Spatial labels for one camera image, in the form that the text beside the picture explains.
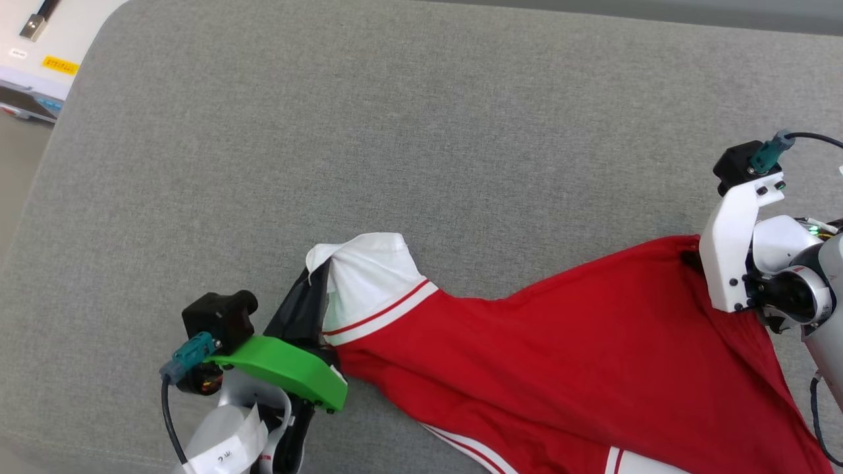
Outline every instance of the red jersey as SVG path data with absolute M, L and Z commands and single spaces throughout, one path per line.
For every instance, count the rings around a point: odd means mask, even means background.
M 325 339 L 434 435 L 496 474 L 831 473 L 754 313 L 711 307 L 680 259 L 624 250 L 499 300 L 457 298 L 400 234 L 317 245 Z

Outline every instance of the wire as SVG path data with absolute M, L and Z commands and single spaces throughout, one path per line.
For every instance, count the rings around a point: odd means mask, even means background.
M 287 431 L 287 427 L 290 426 L 290 421 L 293 419 L 293 401 L 290 400 L 290 395 L 286 391 L 281 391 L 281 393 L 284 395 L 284 418 L 281 421 L 281 427 L 279 429 L 284 433 Z
M 791 138 L 813 138 L 814 140 L 819 140 L 820 142 L 830 143 L 836 146 L 837 148 L 843 148 L 843 142 L 841 142 L 840 140 L 834 140 L 831 137 L 826 137 L 825 135 L 820 135 L 819 133 L 794 132 L 785 135 L 786 140 L 790 140 Z
M 161 378 L 161 411 L 164 413 L 164 425 L 167 427 L 169 440 L 173 443 L 175 455 L 179 456 L 179 462 L 183 466 L 187 464 L 187 456 L 185 456 L 185 451 L 181 449 L 179 437 L 175 435 L 173 418 L 169 415 L 169 375 Z
M 41 8 L 38 8 L 38 14 L 44 17 L 44 20 L 50 21 L 50 17 L 60 1 L 61 0 L 44 0 L 41 4 Z
M 823 434 L 819 431 L 819 409 L 817 408 L 817 385 L 819 385 L 819 378 L 820 376 L 818 372 L 817 374 L 814 374 L 813 379 L 811 380 L 811 416 L 813 417 L 813 433 L 817 436 L 819 448 L 823 450 L 825 457 L 829 458 L 829 461 L 836 466 L 843 467 L 843 462 L 838 461 L 831 455 L 828 448 L 825 447 Z

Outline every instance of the gray cushion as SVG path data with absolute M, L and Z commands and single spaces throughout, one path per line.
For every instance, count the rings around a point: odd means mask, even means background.
M 181 309 L 248 288 L 261 328 L 319 242 L 401 232 L 438 286 L 495 298 L 698 232 L 725 148 L 843 136 L 841 57 L 840 38 L 523 9 L 130 2 L 85 59 L 0 277 L 0 440 L 63 474 L 167 471 L 157 370 Z M 838 218 L 841 162 L 798 143 L 767 214 Z M 776 344 L 806 410 L 813 363 L 797 334 Z M 173 395 L 183 439 L 212 405 Z M 353 381 L 348 409 L 314 420 L 306 472 L 399 471 L 482 472 Z

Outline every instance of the white label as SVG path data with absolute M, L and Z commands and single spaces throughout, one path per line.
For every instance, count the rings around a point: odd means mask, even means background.
M 240 474 L 257 461 L 268 434 L 255 404 L 234 436 L 192 457 L 182 467 L 190 474 Z
M 11 57 L 17 57 L 18 59 L 26 59 L 26 51 L 21 51 L 18 48 L 12 48 L 8 51 L 8 54 Z

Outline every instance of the yellow label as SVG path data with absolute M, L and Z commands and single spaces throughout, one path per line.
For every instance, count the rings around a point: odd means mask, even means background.
M 45 57 L 41 66 L 48 67 L 53 71 L 58 71 L 59 73 L 70 74 L 71 76 L 76 74 L 76 71 L 79 70 L 79 65 L 77 63 L 65 61 L 52 56 Z

